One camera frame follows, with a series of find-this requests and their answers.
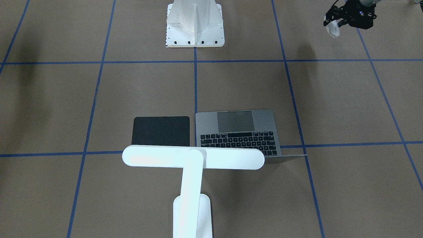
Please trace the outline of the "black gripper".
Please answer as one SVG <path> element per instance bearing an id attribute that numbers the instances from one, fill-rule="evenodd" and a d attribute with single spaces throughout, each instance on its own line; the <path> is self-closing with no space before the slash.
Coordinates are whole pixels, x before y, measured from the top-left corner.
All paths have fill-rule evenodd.
<path id="1" fill-rule="evenodd" d="M 323 26 L 325 27 L 341 27 L 349 25 L 355 27 L 353 21 L 353 11 L 356 9 L 355 0 L 347 0 L 341 7 L 336 6 L 337 0 L 330 7 L 324 17 Z"/>

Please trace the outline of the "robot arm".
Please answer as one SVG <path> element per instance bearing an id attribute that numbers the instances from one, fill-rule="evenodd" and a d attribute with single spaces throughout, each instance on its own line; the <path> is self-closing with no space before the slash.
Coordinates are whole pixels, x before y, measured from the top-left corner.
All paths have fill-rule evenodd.
<path id="1" fill-rule="evenodd" d="M 358 29 L 369 29 L 377 18 L 378 0 L 336 0 L 326 12 L 323 26 L 332 22 L 338 27 L 349 25 Z"/>

